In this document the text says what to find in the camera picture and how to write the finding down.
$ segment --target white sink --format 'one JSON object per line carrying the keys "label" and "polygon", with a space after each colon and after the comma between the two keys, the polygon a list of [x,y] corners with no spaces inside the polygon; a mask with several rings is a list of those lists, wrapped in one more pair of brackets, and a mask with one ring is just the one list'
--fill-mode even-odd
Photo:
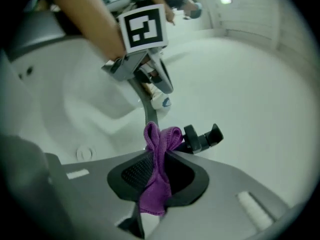
{"label": "white sink", "polygon": [[[63,164],[77,162],[79,148],[92,152],[89,160],[143,149],[141,99],[128,82],[116,82],[101,70],[103,64],[84,39],[52,44],[15,60],[13,68],[34,100],[19,135]],[[33,71],[27,75],[29,67]]]}

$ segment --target purple fabric loop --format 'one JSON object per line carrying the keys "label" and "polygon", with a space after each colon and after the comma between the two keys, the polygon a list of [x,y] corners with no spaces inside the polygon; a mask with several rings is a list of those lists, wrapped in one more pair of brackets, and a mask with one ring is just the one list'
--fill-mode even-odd
{"label": "purple fabric loop", "polygon": [[140,212],[163,215],[164,204],[171,197],[170,182],[165,173],[165,153],[177,148],[183,141],[183,135],[178,127],[160,131],[154,122],[149,122],[144,129],[144,139],[146,149],[153,151],[153,172],[140,197]]}

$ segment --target sink drain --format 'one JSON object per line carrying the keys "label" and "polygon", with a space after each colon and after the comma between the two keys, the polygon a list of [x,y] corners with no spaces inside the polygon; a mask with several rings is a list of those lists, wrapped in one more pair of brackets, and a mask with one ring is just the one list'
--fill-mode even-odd
{"label": "sink drain", "polygon": [[81,145],[75,152],[79,162],[94,161],[97,158],[96,150],[91,146]]}

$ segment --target purple fabric strap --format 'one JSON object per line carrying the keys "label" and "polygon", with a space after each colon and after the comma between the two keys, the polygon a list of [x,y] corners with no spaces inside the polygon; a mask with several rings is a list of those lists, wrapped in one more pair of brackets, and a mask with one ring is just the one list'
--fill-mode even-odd
{"label": "purple fabric strap", "polygon": [[153,151],[153,172],[140,197],[140,212],[163,215],[164,204],[171,197],[170,182],[165,173],[165,153],[177,148],[183,141],[183,135],[178,127],[160,131],[154,122],[149,122],[144,129],[144,138],[146,149]]}

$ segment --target shoe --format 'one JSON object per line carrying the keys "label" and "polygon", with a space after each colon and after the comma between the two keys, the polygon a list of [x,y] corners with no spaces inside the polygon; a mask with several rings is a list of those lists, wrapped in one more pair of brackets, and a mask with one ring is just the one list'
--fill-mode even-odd
{"label": "shoe", "polygon": [[170,98],[167,94],[159,90],[154,84],[147,84],[152,93],[151,105],[154,110],[168,109],[171,106]]}

